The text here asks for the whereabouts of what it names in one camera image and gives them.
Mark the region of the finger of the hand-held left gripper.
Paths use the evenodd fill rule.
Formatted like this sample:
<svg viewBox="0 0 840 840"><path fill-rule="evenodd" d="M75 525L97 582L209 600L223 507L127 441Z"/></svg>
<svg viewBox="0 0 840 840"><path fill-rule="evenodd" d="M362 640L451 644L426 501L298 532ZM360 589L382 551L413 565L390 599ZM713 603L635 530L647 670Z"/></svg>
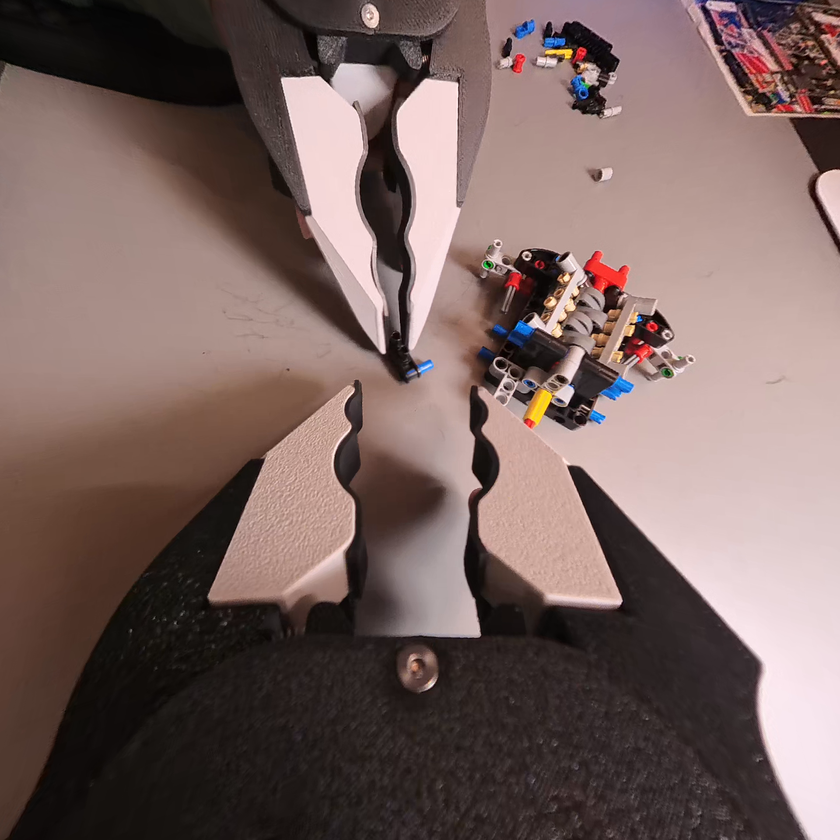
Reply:
<svg viewBox="0 0 840 840"><path fill-rule="evenodd" d="M457 225L459 87L422 80L395 112L394 142L407 177L404 243L407 348L424 330Z"/></svg>
<svg viewBox="0 0 840 840"><path fill-rule="evenodd" d="M303 216L362 330L384 354L387 305L375 235L361 206L368 155L361 108L320 77L284 78L281 89L308 196Z"/></svg>

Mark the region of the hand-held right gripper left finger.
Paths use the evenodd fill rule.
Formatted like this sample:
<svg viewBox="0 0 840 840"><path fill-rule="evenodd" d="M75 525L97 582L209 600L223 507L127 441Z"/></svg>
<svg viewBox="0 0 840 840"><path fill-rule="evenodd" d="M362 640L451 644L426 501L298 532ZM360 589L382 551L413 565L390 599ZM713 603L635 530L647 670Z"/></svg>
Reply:
<svg viewBox="0 0 840 840"><path fill-rule="evenodd" d="M360 381L344 387L262 460L208 593L211 606L273 605L302 632L320 603L354 619L364 591Z"/></svg>

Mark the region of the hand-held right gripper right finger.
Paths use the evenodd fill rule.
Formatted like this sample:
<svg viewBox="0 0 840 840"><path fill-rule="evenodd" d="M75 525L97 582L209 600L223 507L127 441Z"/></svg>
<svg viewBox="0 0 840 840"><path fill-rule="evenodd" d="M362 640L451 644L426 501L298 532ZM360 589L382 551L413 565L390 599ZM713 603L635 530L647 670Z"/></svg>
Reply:
<svg viewBox="0 0 840 840"><path fill-rule="evenodd" d="M481 632L537 632L556 607L615 611L623 597L564 458L487 391L474 439L465 577Z"/></svg>

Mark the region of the lego car chassis assembly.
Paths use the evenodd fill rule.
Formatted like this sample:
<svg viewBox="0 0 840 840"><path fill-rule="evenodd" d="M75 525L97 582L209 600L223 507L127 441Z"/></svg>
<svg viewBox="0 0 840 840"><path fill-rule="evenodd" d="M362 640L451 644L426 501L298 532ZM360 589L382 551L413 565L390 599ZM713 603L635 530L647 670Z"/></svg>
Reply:
<svg viewBox="0 0 840 840"><path fill-rule="evenodd" d="M628 266L610 267L600 250L581 263L570 251L512 256L498 238L488 245L479 278L502 282L503 323L490 331L497 347L477 356L494 398L524 405L526 427L544 419L571 431L600 425L597 404L630 394L633 371L670 381L696 362L674 351L658 300L629 293L628 277Z"/></svg>

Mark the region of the black lego beam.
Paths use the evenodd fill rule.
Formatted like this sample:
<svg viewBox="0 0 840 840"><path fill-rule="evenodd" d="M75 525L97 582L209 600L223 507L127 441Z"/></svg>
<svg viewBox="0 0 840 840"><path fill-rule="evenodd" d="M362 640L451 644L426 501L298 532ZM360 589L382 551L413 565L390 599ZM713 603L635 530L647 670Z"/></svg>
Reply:
<svg viewBox="0 0 840 840"><path fill-rule="evenodd" d="M434 363L431 360L422 362L414 360L398 331L391 333L387 342L385 357L397 378L404 383L415 382L434 369Z"/></svg>

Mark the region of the pile of small lego pieces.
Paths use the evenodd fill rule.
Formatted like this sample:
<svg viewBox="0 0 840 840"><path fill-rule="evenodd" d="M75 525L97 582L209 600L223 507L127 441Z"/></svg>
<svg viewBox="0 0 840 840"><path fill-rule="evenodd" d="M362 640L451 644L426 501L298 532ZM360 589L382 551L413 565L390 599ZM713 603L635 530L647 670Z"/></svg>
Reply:
<svg viewBox="0 0 840 840"><path fill-rule="evenodd" d="M548 21L538 29L535 19L526 18L502 43L495 68L521 75L526 67L564 67L570 73L565 83L570 108L607 120L623 112L621 105L611 105L606 99L619 65L613 44L580 21L564 22L560 28Z"/></svg>

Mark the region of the printed lego instruction booklet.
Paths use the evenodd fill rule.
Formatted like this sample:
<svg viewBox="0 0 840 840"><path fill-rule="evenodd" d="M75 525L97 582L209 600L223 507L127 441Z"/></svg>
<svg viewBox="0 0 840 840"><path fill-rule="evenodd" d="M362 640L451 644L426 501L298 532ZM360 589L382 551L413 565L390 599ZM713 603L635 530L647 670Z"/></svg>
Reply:
<svg viewBox="0 0 840 840"><path fill-rule="evenodd" d="M838 118L838 2L682 4L748 115Z"/></svg>

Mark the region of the black mat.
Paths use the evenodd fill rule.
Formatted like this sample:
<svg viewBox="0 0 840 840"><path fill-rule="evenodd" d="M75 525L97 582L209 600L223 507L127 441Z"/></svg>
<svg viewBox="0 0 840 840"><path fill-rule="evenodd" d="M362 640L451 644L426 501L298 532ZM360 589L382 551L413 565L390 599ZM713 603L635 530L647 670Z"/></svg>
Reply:
<svg viewBox="0 0 840 840"><path fill-rule="evenodd" d="M819 173L839 169L839 118L802 117L791 126Z"/></svg>

